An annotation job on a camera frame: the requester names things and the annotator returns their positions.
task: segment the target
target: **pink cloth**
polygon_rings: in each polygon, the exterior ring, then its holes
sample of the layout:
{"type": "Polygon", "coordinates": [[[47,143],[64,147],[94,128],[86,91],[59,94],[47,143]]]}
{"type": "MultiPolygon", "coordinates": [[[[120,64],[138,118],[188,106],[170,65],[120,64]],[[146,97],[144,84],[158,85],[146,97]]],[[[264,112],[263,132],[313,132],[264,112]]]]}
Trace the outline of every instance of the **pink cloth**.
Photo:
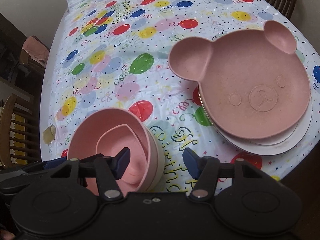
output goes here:
{"type": "Polygon", "coordinates": [[[37,41],[34,37],[29,37],[23,43],[22,49],[24,49],[33,60],[45,67],[49,51],[43,44],[37,41]]]}

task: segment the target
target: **stacked plates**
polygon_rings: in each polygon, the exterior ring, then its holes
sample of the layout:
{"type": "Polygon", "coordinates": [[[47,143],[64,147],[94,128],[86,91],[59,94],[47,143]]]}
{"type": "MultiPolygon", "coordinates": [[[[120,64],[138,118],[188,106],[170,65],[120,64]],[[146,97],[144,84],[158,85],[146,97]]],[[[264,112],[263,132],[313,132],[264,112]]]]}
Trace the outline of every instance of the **stacked plates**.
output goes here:
{"type": "Polygon", "coordinates": [[[202,106],[226,140],[276,155],[296,146],[311,121],[309,79],[296,48],[285,26],[267,21],[263,31],[236,31],[214,42],[183,39],[168,63],[177,76],[198,82],[202,106]]]}

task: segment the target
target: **bear ear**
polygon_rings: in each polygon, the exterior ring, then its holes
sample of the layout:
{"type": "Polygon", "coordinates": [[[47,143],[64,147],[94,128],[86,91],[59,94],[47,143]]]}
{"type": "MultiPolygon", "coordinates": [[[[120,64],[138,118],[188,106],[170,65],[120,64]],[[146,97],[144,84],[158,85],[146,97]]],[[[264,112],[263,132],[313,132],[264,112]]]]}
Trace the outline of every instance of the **bear ear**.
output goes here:
{"type": "Polygon", "coordinates": [[[212,42],[207,39],[185,38],[172,47],[168,57],[168,65],[178,77],[200,81],[204,76],[212,49],[212,42]]]}
{"type": "Polygon", "coordinates": [[[285,53],[293,54],[297,49],[297,42],[287,27],[276,21],[264,23],[264,33],[267,40],[285,53]]]}

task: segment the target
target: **pink bear-shaped plate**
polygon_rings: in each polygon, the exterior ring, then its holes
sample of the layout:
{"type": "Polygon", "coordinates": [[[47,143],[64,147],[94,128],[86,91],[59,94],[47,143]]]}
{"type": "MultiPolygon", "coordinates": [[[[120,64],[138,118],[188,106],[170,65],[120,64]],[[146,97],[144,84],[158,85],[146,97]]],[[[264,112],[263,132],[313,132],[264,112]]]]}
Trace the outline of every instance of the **pink bear-shaped plate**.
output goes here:
{"type": "Polygon", "coordinates": [[[276,21],[264,30],[240,30],[214,42],[177,42],[169,67],[197,81],[203,107],[218,126],[245,139],[262,139],[294,125],[307,109],[310,85],[295,54],[292,33],[276,21]]]}

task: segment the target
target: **dining table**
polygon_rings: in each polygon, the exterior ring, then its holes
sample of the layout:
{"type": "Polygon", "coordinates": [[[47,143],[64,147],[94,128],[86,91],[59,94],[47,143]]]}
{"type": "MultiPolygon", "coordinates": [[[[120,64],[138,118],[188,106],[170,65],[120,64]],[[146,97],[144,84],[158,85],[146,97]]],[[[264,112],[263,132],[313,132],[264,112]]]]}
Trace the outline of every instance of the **dining table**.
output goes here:
{"type": "MultiPolygon", "coordinates": [[[[183,163],[186,147],[200,157],[218,158],[221,163],[242,158],[279,181],[319,141],[319,55],[301,32],[266,1],[67,2],[44,74],[40,134],[52,124],[56,134],[49,145],[41,139],[43,161],[66,156],[81,122],[107,107],[135,114],[162,147],[164,173],[153,189],[158,192],[192,190],[196,180],[183,163]],[[198,36],[215,41],[237,30],[263,30],[268,20],[286,26],[296,39],[296,54],[310,81],[312,118],[307,133],[294,148],[279,155],[262,156],[238,149],[215,130],[201,106],[197,83],[174,75],[168,66],[168,54],[183,38],[198,36]]],[[[237,45],[246,44],[244,39],[237,45]]],[[[216,194],[229,187],[231,180],[219,179],[216,194]]]]}

